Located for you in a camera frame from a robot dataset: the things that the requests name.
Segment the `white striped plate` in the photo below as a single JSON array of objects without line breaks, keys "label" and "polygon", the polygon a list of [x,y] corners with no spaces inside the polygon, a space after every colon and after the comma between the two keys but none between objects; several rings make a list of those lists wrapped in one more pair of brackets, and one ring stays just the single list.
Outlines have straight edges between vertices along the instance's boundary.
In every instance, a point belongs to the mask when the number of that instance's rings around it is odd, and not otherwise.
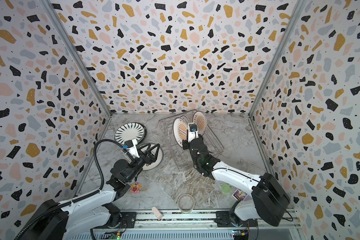
[{"label": "white striped plate", "polygon": [[144,125],[136,122],[120,126],[115,132],[115,141],[124,144],[128,140],[136,139],[138,144],[147,136],[147,129]]}]

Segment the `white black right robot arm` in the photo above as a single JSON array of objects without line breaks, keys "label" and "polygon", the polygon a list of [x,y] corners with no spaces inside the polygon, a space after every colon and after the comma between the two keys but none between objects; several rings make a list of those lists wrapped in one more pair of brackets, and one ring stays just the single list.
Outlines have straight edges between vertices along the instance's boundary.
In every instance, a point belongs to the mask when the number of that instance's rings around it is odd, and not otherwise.
[{"label": "white black right robot arm", "polygon": [[227,225],[240,226],[249,219],[262,219],[273,227],[279,226],[291,200],[273,175],[250,174],[229,166],[210,154],[202,137],[183,140],[181,146],[190,152],[194,168],[201,175],[234,186],[252,198],[235,202]]}]

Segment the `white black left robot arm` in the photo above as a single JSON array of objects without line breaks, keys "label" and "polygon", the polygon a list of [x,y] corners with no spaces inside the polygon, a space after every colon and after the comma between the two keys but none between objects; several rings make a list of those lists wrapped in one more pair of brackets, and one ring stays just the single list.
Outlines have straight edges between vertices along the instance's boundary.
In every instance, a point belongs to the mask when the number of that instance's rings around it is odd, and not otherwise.
[{"label": "white black left robot arm", "polygon": [[137,180],[145,166],[158,160],[161,146],[143,144],[122,148],[131,161],[118,160],[107,182],[101,174],[101,185],[96,190],[66,201],[45,201],[15,239],[68,240],[97,227],[127,227],[128,222],[114,201],[130,191],[130,183]]}]

